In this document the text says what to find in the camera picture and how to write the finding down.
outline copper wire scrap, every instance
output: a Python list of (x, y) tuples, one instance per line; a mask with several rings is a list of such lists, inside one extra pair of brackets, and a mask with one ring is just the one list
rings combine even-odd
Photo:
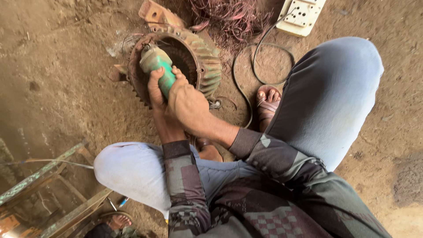
[(256, 0), (189, 0), (196, 14), (191, 30), (208, 25), (219, 26), (227, 35), (239, 41), (261, 37), (269, 25), (272, 13), (256, 10)]

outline grinder body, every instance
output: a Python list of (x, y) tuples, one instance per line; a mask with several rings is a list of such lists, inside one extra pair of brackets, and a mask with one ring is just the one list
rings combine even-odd
[(154, 44), (146, 45), (141, 52), (140, 67), (144, 73), (150, 74), (160, 67), (165, 69), (165, 74), (159, 79), (159, 88), (166, 99), (169, 99), (169, 91), (176, 76), (172, 73), (172, 60), (169, 56)]

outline electrical cord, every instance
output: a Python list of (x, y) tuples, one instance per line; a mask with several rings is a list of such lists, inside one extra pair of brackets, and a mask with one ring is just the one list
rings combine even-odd
[(246, 50), (247, 48), (250, 48), (250, 47), (253, 47), (253, 46), (255, 46), (255, 45), (257, 45), (257, 48), (255, 49), (255, 52), (254, 52), (254, 57), (253, 57), (253, 62), (252, 62), (252, 64), (253, 64), (253, 73), (254, 73), (254, 76), (256, 77), (256, 79), (260, 82), (260, 83), (262, 83), (262, 84), (265, 84), (265, 85), (272, 85), (272, 86), (277, 86), (277, 85), (281, 85), (281, 84), (283, 84), (285, 81), (286, 81), (286, 78), (283, 80), (283, 81), (281, 81), (281, 82), (278, 82), (278, 83), (268, 83), (268, 82), (265, 82), (265, 81), (263, 81), (263, 80), (261, 80), (261, 78), (257, 75), (257, 72), (255, 71), (255, 59), (256, 59), (256, 57), (257, 57), (257, 53), (258, 53), (258, 49), (260, 48), (260, 46), (261, 45), (270, 45), (270, 46), (273, 46), (273, 47), (277, 47), (277, 48), (280, 48), (280, 49), (283, 49), (284, 51), (286, 51), (288, 54), (289, 54), (289, 57), (291, 58), (291, 63), (292, 63), (292, 67), (295, 65), (295, 58), (294, 58), (294, 55), (292, 54), (292, 52), (290, 51), (290, 50), (288, 50), (288, 49), (286, 49), (285, 47), (283, 47), (283, 46), (280, 46), (280, 45), (277, 45), (277, 44), (273, 44), (273, 43), (263, 43), (263, 40), (267, 37), (267, 35), (270, 33), (270, 31), (273, 29), (273, 28), (275, 28), (276, 27), (276, 25), (278, 24), (278, 23), (280, 23), (281, 21), (283, 21), (284, 19), (285, 19), (285, 17), (286, 16), (288, 16), (289, 14), (291, 14), (292, 12), (293, 12), (294, 10), (292, 10), (290, 13), (288, 13), (288, 14), (286, 14), (285, 16), (283, 16), (283, 17), (281, 17), (277, 22), (275, 22), (267, 31), (266, 31), (266, 33), (263, 35), (263, 37), (260, 39), (260, 41), (258, 42), (258, 43), (254, 43), (254, 44), (249, 44), (249, 45), (247, 45), (246, 47), (244, 47), (241, 51), (239, 51), (238, 52), (238, 54), (235, 56), (235, 58), (233, 59), (233, 64), (232, 64), (232, 77), (233, 77), (233, 81), (235, 82), (235, 85), (236, 85), (236, 87), (238, 88), (238, 90), (239, 90), (239, 92), (242, 94), (242, 96), (244, 97), (244, 99), (245, 99), (245, 102), (247, 103), (247, 106), (248, 106), (248, 110), (250, 111), (250, 120), (249, 120), (249, 122), (247, 123), (247, 125), (246, 126), (244, 126), (244, 128), (248, 128), (249, 126), (250, 126), (250, 124), (251, 124), (251, 122), (252, 122), (252, 120), (253, 120), (253, 107), (251, 106), (251, 103), (250, 103), (250, 101), (248, 100), (248, 97), (245, 95), (245, 93), (244, 93), (244, 91), (241, 89), (241, 86), (239, 85), (239, 83), (238, 83), (238, 80), (236, 79), (236, 76), (235, 76), (235, 66), (236, 66), (236, 62), (237, 62), (237, 60), (238, 60), (238, 57), (244, 52), (244, 50)]
[(29, 163), (29, 162), (42, 162), (42, 161), (60, 161), (60, 162), (69, 163), (71, 165), (80, 166), (80, 167), (83, 167), (83, 168), (86, 168), (86, 169), (94, 169), (94, 167), (90, 166), (90, 165), (85, 165), (85, 164), (75, 163), (75, 162), (70, 162), (70, 161), (65, 161), (65, 160), (57, 160), (57, 159), (27, 159), (25, 161), (20, 161), (20, 162), (0, 163), (0, 166), (1, 165), (12, 165), (12, 164), (22, 164), (22, 163)]

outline black power cable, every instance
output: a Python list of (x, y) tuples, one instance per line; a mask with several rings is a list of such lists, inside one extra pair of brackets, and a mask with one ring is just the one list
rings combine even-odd
[(241, 89), (241, 87), (239, 86), (238, 81), (236, 80), (236, 76), (235, 76), (235, 65), (236, 65), (236, 61), (238, 60), (238, 57), (244, 52), (244, 50), (246, 50), (247, 48), (253, 47), (255, 45), (257, 45), (257, 48), (255, 49), (254, 52), (254, 57), (253, 57), (253, 72), (254, 72), (254, 76), (257, 78), (258, 81), (260, 81), (262, 84), (266, 84), (266, 85), (273, 85), (273, 86), (277, 86), (277, 85), (281, 85), (286, 81), (286, 78), (278, 83), (268, 83), (265, 82), (263, 80), (261, 80), (261, 78), (257, 75), (257, 73), (255, 72), (255, 58), (257, 57), (257, 52), (258, 49), (260, 48), (260, 46), (263, 45), (270, 45), (273, 47), (277, 47), (280, 49), (283, 49), (284, 51), (286, 51), (289, 54), (289, 57), (291, 58), (291, 63), (292, 63), (292, 67), (295, 65), (295, 58), (294, 55), (292, 54), (292, 52), (288, 49), (286, 49), (283, 46), (277, 45), (277, 44), (273, 44), (273, 43), (263, 43), (263, 40), (267, 37), (267, 35), (270, 33), (270, 31), (276, 27), (276, 25), (278, 23), (280, 23), (281, 21), (283, 21), (285, 19), (286, 16), (288, 16), (289, 14), (291, 14), (294, 10), (292, 10), (290, 13), (286, 14), (285, 16), (281, 17), (277, 22), (275, 22), (267, 31), (266, 33), (263, 35), (263, 37), (260, 39), (260, 41), (254, 44), (249, 44), (247, 45), (245, 48), (243, 48), (240, 52), (238, 52), (238, 54), (235, 56), (235, 58), (233, 59), (233, 64), (232, 64), (232, 77), (233, 77), (233, 81), (235, 82), (236, 87), (238, 88), (239, 92), (242, 94), (242, 96), (245, 99), (245, 102), (247, 103), (248, 106), (248, 110), (250, 111), (250, 120), (247, 123), (246, 126), (244, 126), (244, 128), (248, 128), (251, 124), (251, 121), (253, 120), (253, 107), (251, 106), (250, 101), (248, 100), (248, 97), (245, 95), (244, 91)]

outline rusty motor casing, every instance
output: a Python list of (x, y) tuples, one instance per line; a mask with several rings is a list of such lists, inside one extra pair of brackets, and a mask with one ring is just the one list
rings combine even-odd
[(138, 15), (148, 23), (150, 33), (135, 44), (129, 58), (128, 78), (137, 97), (145, 105), (151, 105), (147, 89), (149, 75), (141, 70), (139, 62), (144, 46), (153, 43), (167, 53), (190, 84), (208, 100), (215, 101), (213, 93), (222, 78), (222, 65), (218, 56), (220, 50), (186, 29), (183, 20), (170, 10), (151, 0), (143, 2)]

